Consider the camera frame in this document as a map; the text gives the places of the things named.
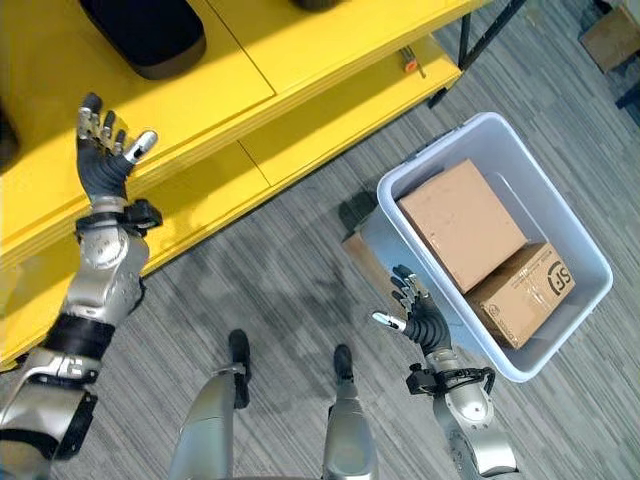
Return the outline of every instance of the black object on shelf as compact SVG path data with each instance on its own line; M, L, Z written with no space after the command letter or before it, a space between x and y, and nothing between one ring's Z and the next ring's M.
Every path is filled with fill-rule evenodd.
M207 47L186 0L80 0L85 13L135 72L159 80L193 66Z
M320 12L335 7L340 0L293 0L293 2L305 10Z

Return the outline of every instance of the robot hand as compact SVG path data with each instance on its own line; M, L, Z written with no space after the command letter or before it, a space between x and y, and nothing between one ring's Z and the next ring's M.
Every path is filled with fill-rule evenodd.
M109 110L100 126L102 100L89 93L78 110L76 144L78 177L92 204L101 198L127 198L125 182L144 154L158 141L154 131L142 133L126 150L126 133L113 135L116 115Z
M127 205L125 182L157 135L144 132L123 152L124 131L112 138L112 111L100 126L101 104L89 94L78 111L78 176L91 201L91 213L76 222L80 269L0 412L2 479L46 478L53 460L78 453L97 402L86 386L96 381L116 326L142 300L143 237L162 217L146 200Z
M449 327L417 276L403 266L395 267L393 273L396 276L391 282L397 291L392 294L404 306L408 318L380 311L372 317L420 345L427 368L411 365L407 387L412 395L434 398L433 410L460 476L475 480L517 472L509 441L494 422L489 398L495 379L493 369L461 368L451 347Z

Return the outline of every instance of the cardboard box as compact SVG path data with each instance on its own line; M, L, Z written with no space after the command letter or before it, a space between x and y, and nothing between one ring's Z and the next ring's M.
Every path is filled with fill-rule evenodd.
M429 179L398 204L462 293L527 242L470 160Z
M573 289L550 243L521 249L474 288L467 300L498 344L520 348Z
M342 242L342 248L354 261L362 276L386 300L386 305L378 305L377 308L384 310L386 307L389 313L405 317L404 307L391 295L391 292L397 290L391 283L391 274L380 265L369 246L364 243L360 232L355 232Z

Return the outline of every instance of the black metal frame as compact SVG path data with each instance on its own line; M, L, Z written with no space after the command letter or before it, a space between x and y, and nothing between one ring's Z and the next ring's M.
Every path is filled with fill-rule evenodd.
M511 17L513 17L520 7L524 5L527 0L512 0L496 17L487 31L484 32L482 37L476 42L476 44L468 50L469 46L469 31L471 30L471 13L467 13L462 17L462 28L460 31L460 49L458 50L458 68L464 72L475 62L482 51L489 46L491 41L500 33L500 31L507 25ZM427 102L429 108L433 108L440 100L447 94L446 88L438 90Z

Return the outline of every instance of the brown cardboard box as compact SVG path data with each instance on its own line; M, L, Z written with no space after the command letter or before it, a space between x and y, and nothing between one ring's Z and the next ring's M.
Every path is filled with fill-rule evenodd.
M536 243L500 265L466 298L500 345L520 348L574 285L555 248Z
M470 160L436 175L398 203L462 293L527 242Z

